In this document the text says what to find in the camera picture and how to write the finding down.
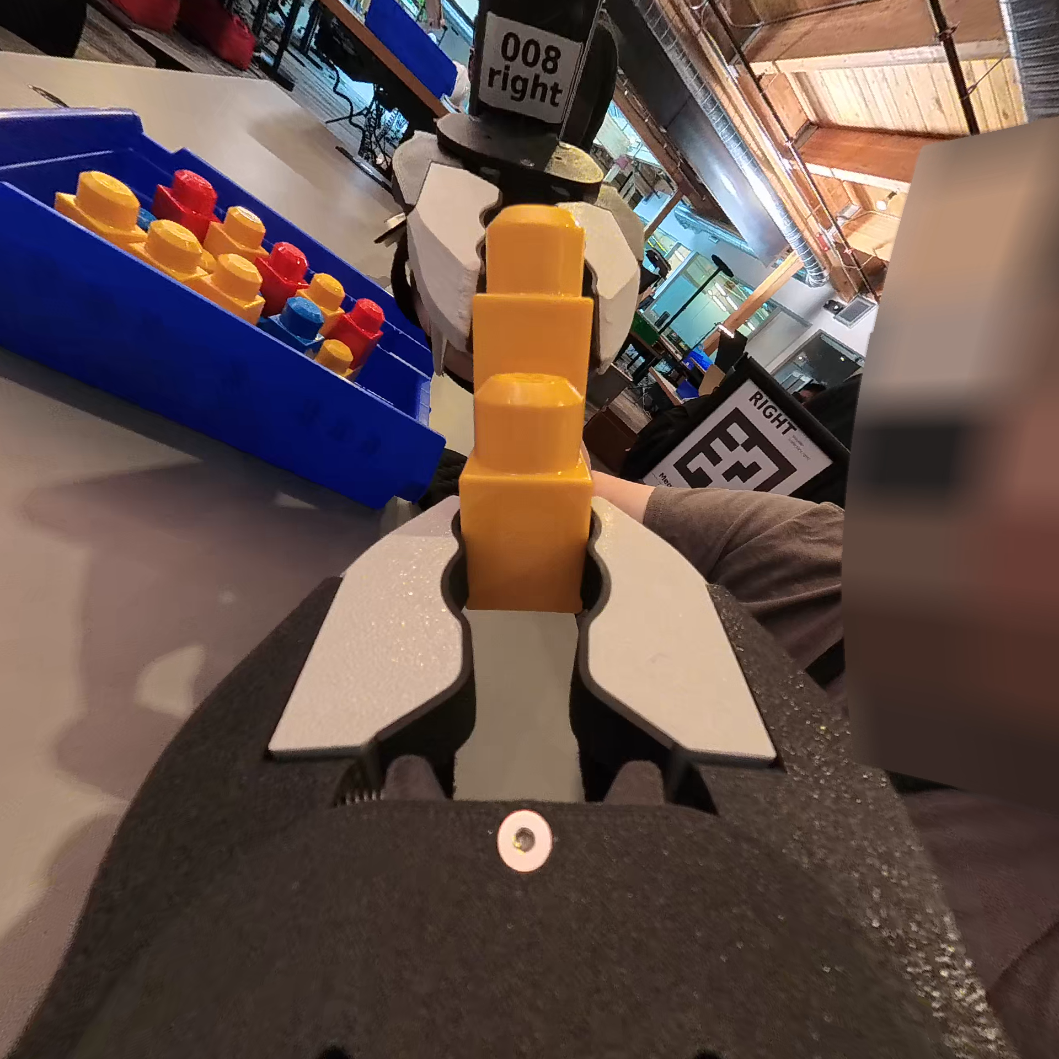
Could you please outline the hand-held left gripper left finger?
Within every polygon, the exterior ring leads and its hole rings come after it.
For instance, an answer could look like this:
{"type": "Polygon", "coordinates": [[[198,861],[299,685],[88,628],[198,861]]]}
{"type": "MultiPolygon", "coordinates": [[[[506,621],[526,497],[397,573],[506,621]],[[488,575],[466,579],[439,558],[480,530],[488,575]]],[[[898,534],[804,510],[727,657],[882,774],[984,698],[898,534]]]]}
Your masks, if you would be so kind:
{"type": "Polygon", "coordinates": [[[442,771],[475,721],[466,563],[448,496],[346,569],[272,733],[279,760],[351,758],[374,783],[416,755],[442,771]]]}

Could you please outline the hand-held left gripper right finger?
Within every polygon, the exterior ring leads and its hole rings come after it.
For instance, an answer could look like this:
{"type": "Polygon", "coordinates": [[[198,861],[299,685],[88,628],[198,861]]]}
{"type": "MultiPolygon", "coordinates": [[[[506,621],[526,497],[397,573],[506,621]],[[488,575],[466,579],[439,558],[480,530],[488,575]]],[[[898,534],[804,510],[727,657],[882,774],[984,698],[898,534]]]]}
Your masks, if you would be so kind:
{"type": "Polygon", "coordinates": [[[585,796],[651,762],[664,796],[706,796],[700,767],[774,769],[775,747],[705,578],[603,499],[592,520],[573,665],[585,796]]]}

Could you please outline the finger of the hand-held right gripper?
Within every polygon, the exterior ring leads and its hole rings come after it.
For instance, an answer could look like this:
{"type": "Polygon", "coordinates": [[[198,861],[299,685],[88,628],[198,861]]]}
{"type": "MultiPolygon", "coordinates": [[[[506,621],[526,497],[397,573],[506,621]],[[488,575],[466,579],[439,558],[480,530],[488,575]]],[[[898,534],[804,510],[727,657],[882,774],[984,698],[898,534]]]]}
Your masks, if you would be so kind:
{"type": "Polygon", "coordinates": [[[428,165],[409,216],[409,266],[434,371],[472,382],[472,308],[484,273],[487,216],[501,202],[495,184],[438,161],[428,165]]]}
{"type": "Polygon", "coordinates": [[[643,223],[621,198],[572,202],[571,214],[585,232],[594,303],[589,367],[609,367],[625,347],[638,310],[643,223]]]}

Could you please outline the yellow two-stud toy block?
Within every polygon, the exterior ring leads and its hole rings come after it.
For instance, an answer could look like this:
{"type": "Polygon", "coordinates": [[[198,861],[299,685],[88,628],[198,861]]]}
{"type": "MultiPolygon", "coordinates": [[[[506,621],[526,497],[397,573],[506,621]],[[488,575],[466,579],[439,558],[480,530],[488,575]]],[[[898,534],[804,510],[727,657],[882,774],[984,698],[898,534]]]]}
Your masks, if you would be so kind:
{"type": "Polygon", "coordinates": [[[584,397],[568,379],[497,373],[474,395],[474,446],[457,482],[468,608],[576,614],[593,483],[584,397]]]}

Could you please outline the cluster of assembled block steps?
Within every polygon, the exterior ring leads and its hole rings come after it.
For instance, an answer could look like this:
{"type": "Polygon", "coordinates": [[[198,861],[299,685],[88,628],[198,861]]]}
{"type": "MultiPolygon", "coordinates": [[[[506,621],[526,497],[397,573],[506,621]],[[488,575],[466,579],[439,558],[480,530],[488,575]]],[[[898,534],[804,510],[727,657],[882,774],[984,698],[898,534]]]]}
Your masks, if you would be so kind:
{"type": "Polygon", "coordinates": [[[382,337],[385,315],[370,298],[344,310],[346,291],[326,272],[309,272],[291,243],[266,250],[266,228],[254,212],[216,213],[214,185],[191,169],[154,189],[142,210],[129,186],[100,170],[83,170],[74,192],[57,192],[54,207],[106,243],[261,327],[334,374],[354,378],[382,337]]]}

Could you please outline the blue plastic bin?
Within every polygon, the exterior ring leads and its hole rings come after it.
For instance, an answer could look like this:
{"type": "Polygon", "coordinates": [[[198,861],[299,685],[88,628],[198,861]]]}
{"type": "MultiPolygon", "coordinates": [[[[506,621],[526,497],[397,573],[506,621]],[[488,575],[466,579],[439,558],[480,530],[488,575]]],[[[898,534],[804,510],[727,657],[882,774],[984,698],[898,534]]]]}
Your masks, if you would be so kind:
{"type": "Polygon", "coordinates": [[[445,439],[430,427],[432,358],[393,297],[194,152],[166,149],[113,109],[15,109],[1,119],[2,347],[380,509],[418,501],[445,439]],[[54,208],[100,170],[142,205],[189,169],[247,207],[384,313],[377,349],[343,381],[261,327],[107,243],[54,208]]]}
{"type": "Polygon", "coordinates": [[[371,1],[365,25],[435,98],[451,97],[457,66],[399,2],[371,1]]]}

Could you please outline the black floor lamp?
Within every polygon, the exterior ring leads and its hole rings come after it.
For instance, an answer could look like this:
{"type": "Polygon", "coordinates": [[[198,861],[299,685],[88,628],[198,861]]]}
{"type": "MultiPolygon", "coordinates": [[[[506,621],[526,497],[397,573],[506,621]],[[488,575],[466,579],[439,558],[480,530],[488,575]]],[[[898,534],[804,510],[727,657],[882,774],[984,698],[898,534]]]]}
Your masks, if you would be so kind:
{"type": "Polygon", "coordinates": [[[702,283],[695,287],[692,295],[686,298],[685,302],[664,322],[664,328],[675,329],[676,321],[687,310],[696,298],[702,295],[707,290],[710,283],[713,283],[720,274],[723,274],[726,279],[734,277],[732,268],[720,256],[714,254],[710,257],[710,262],[714,265],[713,271],[708,273],[708,276],[702,283]]]}

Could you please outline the black framed marker sign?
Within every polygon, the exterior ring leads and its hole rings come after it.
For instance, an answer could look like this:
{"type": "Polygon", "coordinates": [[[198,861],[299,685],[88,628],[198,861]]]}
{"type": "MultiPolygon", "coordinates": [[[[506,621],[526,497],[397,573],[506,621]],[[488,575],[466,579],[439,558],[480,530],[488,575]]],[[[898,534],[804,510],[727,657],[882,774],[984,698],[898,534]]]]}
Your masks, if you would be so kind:
{"type": "Polygon", "coordinates": [[[666,487],[718,487],[845,505],[849,451],[754,359],[645,427],[620,475],[666,487]]]}

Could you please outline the red plastic bin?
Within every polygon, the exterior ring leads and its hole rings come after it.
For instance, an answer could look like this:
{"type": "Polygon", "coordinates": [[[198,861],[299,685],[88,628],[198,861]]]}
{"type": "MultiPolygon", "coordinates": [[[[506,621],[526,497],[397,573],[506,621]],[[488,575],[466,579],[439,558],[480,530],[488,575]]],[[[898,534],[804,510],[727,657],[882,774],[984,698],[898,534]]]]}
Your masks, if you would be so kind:
{"type": "Polygon", "coordinates": [[[181,1],[178,26],[196,44],[239,72],[248,72],[256,37],[235,13],[233,2],[181,1]]]}
{"type": "Polygon", "coordinates": [[[136,26],[169,34],[176,28],[181,1],[111,1],[136,26]]]}

